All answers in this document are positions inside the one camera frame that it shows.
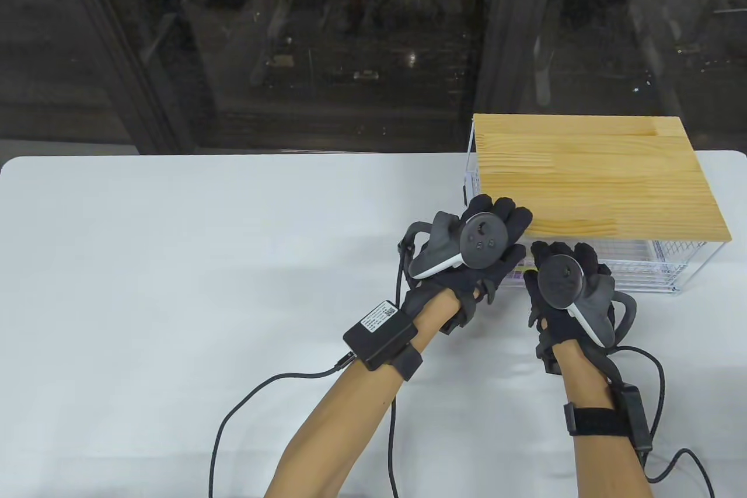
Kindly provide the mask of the person's right hand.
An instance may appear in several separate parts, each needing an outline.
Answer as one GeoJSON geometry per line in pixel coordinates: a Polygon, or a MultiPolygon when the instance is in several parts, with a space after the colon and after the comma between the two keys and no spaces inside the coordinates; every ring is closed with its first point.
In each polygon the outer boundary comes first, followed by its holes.
{"type": "Polygon", "coordinates": [[[611,347],[615,340],[615,310],[611,298],[599,296],[598,284],[613,285],[609,267],[585,242],[537,240],[531,245],[534,269],[523,274],[530,295],[529,325],[540,333],[538,357],[559,362],[554,348],[565,342],[611,347]]]}

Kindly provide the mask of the person's left hand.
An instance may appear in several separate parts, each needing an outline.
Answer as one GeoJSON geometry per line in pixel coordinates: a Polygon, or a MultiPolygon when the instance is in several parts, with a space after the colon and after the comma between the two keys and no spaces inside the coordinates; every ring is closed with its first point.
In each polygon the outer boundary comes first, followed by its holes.
{"type": "Polygon", "coordinates": [[[509,197],[473,197],[462,215],[440,211],[431,225],[411,225],[399,245],[409,286],[404,313],[415,319],[443,290],[451,290],[459,310],[441,327],[451,333],[474,317],[482,300],[494,301],[497,287],[526,256],[520,238],[533,213],[509,197]]]}

